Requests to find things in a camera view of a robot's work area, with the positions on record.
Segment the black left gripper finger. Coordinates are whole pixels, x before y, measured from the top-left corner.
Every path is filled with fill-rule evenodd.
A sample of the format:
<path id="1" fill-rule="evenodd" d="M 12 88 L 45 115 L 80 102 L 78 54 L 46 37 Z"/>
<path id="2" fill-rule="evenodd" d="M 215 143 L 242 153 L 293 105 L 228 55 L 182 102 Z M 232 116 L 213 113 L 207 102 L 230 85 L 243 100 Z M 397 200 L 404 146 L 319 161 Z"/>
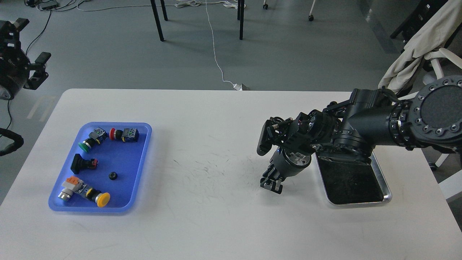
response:
<path id="1" fill-rule="evenodd" d="M 26 18 L 18 18 L 14 22 L 8 20 L 0 21 L 0 49 L 13 48 L 14 51 L 22 51 L 21 41 L 19 39 L 20 31 L 30 23 Z"/>
<path id="2" fill-rule="evenodd" d="M 26 79 L 25 85 L 23 86 L 24 89 L 36 90 L 48 78 L 48 73 L 45 71 L 45 64 L 49 58 L 51 58 L 51 53 L 42 52 L 33 64 L 25 66 L 27 72 L 26 76 L 29 76 L 30 71 L 34 71 L 34 73 L 30 78 Z"/>

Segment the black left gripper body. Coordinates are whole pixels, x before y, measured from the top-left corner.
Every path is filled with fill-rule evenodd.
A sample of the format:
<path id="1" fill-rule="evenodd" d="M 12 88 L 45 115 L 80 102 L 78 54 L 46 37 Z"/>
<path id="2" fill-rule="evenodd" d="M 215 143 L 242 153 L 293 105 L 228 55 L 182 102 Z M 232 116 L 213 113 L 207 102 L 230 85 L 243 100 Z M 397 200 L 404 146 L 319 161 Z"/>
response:
<path id="1" fill-rule="evenodd" d="M 1 48 L 0 98 L 12 100 L 22 89 L 28 89 L 30 72 L 26 69 L 29 58 L 21 49 Z"/>

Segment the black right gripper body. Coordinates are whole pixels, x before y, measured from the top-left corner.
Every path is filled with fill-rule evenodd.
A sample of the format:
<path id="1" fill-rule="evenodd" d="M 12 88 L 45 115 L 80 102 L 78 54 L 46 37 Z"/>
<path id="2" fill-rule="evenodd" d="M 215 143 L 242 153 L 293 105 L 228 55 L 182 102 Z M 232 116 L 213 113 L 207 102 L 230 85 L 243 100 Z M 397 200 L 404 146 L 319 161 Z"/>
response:
<path id="1" fill-rule="evenodd" d="M 270 117 L 261 128 L 256 153 L 264 156 L 277 146 L 270 164 L 284 179 L 297 175 L 310 164 L 313 149 L 309 146 L 308 124 L 308 115 L 299 113 L 294 119 Z"/>

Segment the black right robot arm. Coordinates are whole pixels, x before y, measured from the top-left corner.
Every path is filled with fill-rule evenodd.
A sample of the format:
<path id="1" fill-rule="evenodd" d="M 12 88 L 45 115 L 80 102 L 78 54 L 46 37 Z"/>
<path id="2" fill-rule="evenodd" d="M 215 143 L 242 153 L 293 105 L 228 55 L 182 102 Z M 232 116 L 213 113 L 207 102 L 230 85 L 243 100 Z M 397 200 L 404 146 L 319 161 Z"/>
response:
<path id="1" fill-rule="evenodd" d="M 384 87 L 356 88 L 348 100 L 333 101 L 322 111 L 265 121 L 257 154 L 278 149 L 260 186 L 280 194 L 282 182 L 309 166 L 314 153 L 325 161 L 358 165 L 371 163 L 377 145 L 461 153 L 461 121 L 459 75 L 428 84 L 412 99 L 398 99 Z"/>

